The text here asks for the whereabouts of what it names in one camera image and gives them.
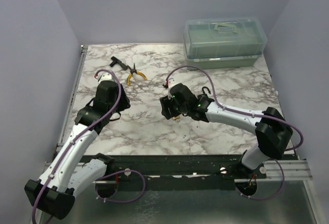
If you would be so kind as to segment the black padlock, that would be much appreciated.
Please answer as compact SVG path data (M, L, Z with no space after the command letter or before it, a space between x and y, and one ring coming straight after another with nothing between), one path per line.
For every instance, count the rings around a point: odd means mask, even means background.
M198 99L201 98L208 98L208 95L211 94L210 89L207 86L203 86L202 87L202 93L200 95L197 96Z

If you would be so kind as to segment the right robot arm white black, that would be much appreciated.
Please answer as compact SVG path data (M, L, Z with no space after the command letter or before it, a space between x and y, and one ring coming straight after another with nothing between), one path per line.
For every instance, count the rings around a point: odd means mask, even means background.
M242 154L235 167L244 179L253 175L265 161L282 159L293 134L275 108L268 107L265 111L247 115L243 109L233 111L230 107L220 107L206 93L196 96L181 83L171 87L168 94L160 98L160 103L161 113L168 120L183 115L196 121L230 125L255 135L257 144Z

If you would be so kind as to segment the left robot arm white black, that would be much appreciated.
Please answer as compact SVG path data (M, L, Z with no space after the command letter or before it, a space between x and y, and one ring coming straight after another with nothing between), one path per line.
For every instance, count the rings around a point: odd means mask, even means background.
M130 101L121 84L105 80L98 84L92 102L79 110L67 141L49 168L24 187L32 206L59 220L68 215L76 197L93 181L109 180L114 174L113 159L103 154L97 154L80 170L75 169L111 116L128 109Z

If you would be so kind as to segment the black T-shaped tool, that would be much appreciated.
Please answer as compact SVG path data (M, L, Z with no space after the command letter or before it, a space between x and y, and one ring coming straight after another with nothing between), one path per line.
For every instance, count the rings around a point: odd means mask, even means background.
M123 70L127 70L128 66L125 65L120 59L115 56L111 57L112 62L110 63L110 67L113 68L115 65L119 65Z

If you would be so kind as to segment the clear lid grey toolbox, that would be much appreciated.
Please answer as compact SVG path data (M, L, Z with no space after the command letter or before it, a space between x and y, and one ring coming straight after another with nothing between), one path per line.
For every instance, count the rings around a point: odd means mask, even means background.
M267 36L256 17L186 21L185 64L201 69L251 67L263 54Z

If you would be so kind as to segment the yellow handled pliers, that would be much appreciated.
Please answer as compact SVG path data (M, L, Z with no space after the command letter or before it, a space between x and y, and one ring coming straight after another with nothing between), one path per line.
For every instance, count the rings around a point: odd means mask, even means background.
M128 75L127 80L126 80L127 86L131 85L131 79L132 79L133 75L135 75L135 74L138 75L138 76L143 77L143 79L146 80L146 81L148 80L147 77L142 72L140 72L136 69L135 64L133 65L133 67L130 67L129 65L127 67L130 71L130 74Z

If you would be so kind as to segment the aluminium side rail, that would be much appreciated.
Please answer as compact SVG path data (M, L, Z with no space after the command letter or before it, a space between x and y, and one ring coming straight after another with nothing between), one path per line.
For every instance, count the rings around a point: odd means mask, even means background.
M75 96L76 96L76 92L77 92L77 89L78 89L78 86L79 86L79 81L80 81L80 77L81 77L81 74L82 74L82 69L83 69L83 66L84 66L87 51L88 51L88 45L82 45L81 46L80 60L79 60L79 64L78 64L78 70L77 70L76 75L75 75L74 84L73 84L72 91L71 91L71 94L70 94L68 107L67 107L66 114L65 114L64 123L62 125L61 133L60 133L57 145L56 145L55 154L61 149L61 147L64 144L63 141L64 141L64 137L65 137L65 131L66 131L66 128L67 128L67 126L70 122L70 116L71 116L72 108L73 108L74 101L75 101L75 98L76 98Z

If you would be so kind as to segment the black front mounting rail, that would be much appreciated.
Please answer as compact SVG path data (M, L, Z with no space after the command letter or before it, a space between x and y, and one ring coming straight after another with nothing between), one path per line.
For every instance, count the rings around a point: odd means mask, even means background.
M279 162L269 160L253 173L236 169L239 155L113 155L112 168L106 172L133 170L119 176L119 190L140 191L140 172L149 191L223 190L234 191L236 186L259 188L263 182L310 180L307 161L295 155L284 155Z

